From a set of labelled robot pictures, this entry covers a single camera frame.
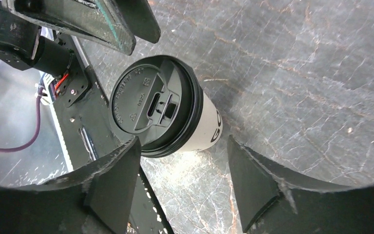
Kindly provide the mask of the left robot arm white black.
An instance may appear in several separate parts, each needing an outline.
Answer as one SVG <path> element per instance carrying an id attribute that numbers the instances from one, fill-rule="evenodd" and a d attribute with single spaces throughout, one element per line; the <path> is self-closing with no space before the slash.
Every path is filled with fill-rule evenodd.
<path id="1" fill-rule="evenodd" d="M 77 53 L 44 37 L 43 28 L 84 38 L 131 55 L 136 39 L 157 43 L 158 22 L 146 0 L 0 0 L 0 60 L 54 77 Z"/>

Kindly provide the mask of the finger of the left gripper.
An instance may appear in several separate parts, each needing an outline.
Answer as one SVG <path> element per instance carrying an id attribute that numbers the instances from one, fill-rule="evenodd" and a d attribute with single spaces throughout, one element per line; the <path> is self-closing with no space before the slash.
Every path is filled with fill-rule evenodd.
<path id="1" fill-rule="evenodd" d="M 131 55 L 136 45 L 114 0 L 3 0 L 10 13 L 33 24 Z"/>
<path id="2" fill-rule="evenodd" d="M 157 43 L 161 29 L 147 0 L 113 0 L 130 31 L 137 37 Z"/>

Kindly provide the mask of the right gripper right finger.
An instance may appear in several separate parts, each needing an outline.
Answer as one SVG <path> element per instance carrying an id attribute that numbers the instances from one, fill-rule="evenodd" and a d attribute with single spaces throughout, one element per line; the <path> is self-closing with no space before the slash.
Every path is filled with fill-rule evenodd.
<path id="1" fill-rule="evenodd" d="M 228 161 L 246 234 L 374 234 L 374 183 L 338 185 L 293 171 L 230 136 Z"/>

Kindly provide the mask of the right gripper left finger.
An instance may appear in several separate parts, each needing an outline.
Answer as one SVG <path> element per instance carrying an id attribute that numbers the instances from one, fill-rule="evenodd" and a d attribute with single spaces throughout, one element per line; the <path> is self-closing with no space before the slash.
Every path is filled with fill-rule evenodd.
<path id="1" fill-rule="evenodd" d="M 140 167 L 137 137 L 39 185 L 0 186 L 0 234 L 123 234 Z"/>

